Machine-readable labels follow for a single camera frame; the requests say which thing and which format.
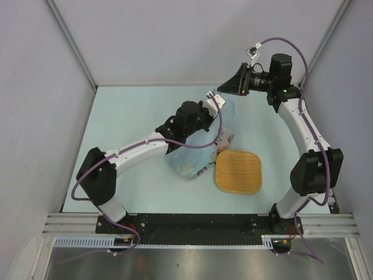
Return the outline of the light blue plastic bag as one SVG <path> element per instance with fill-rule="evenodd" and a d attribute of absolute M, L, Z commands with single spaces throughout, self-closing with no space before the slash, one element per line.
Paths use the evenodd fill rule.
<path fill-rule="evenodd" d="M 209 131 L 200 130 L 188 137 L 187 145 L 202 146 L 215 140 L 215 143 L 203 149 L 191 149 L 184 146 L 167 155 L 167 163 L 182 178 L 194 179 L 216 163 L 220 152 L 230 148 L 234 139 L 235 102 L 226 97 L 221 109 L 223 125 L 216 118 Z"/>

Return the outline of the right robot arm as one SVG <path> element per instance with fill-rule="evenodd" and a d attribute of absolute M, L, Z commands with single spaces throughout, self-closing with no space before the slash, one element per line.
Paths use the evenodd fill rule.
<path fill-rule="evenodd" d="M 335 187 L 343 163 L 341 149 L 333 149 L 321 136 L 307 111 L 298 87 L 291 84 L 292 57 L 274 54 L 268 71 L 255 71 L 254 64 L 242 63 L 234 76 L 217 90 L 246 96 L 252 90 L 265 92 L 268 105 L 287 125 L 299 153 L 299 160 L 290 173 L 291 187 L 285 196 L 272 206 L 269 228 L 282 234 L 309 202 L 324 206 Z"/>

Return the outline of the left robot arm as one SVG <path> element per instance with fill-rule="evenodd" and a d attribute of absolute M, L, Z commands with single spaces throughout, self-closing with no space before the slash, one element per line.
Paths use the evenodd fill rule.
<path fill-rule="evenodd" d="M 89 150 L 74 187 L 82 187 L 86 200 L 108 219 L 114 232 L 126 231 L 128 213 L 115 197 L 117 178 L 145 160 L 167 155 L 180 147 L 192 148 L 186 143 L 187 138 L 200 130 L 208 131 L 216 118 L 222 118 L 224 104 L 219 95 L 213 94 L 198 103 L 183 102 L 174 115 L 145 138 L 119 149 Z"/>

